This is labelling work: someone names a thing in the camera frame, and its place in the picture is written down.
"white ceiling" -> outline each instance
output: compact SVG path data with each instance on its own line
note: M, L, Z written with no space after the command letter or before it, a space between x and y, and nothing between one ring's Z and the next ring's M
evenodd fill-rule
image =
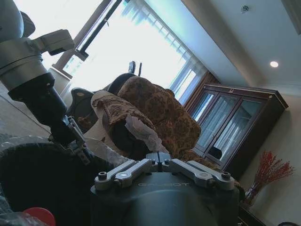
M210 1L268 85L301 85L301 35L281 0ZM242 14L242 5L250 10ZM279 67L270 67L270 61Z
M301 35L281 0L146 1L222 83L301 94Z
M145 1L222 83L249 85L181 0Z

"white tissue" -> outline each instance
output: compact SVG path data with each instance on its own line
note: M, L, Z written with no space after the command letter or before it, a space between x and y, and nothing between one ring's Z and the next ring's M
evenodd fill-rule
M126 117L125 127L136 139L144 141L151 152L168 153L168 150L162 145L162 140L158 137L157 133L137 117L128 115Z

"red cap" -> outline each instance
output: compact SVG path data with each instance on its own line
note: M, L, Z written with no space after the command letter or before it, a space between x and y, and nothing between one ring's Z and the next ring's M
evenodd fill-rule
M52 213L44 208L33 207L23 211L23 213L28 213L29 215L36 217L40 221L44 222L49 226L55 226L55 217Z

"glass vase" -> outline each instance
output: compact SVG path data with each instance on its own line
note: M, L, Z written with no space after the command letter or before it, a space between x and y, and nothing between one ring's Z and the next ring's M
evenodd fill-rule
M249 190L246 192L246 198L244 200L244 204L247 207L251 207L254 205L255 200L259 194L259 192L265 186L264 183L254 181Z

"recessed light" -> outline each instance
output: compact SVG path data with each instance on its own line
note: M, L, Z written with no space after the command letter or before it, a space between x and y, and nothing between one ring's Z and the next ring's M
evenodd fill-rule
M270 62L271 67L278 67L278 63L276 61L271 61Z

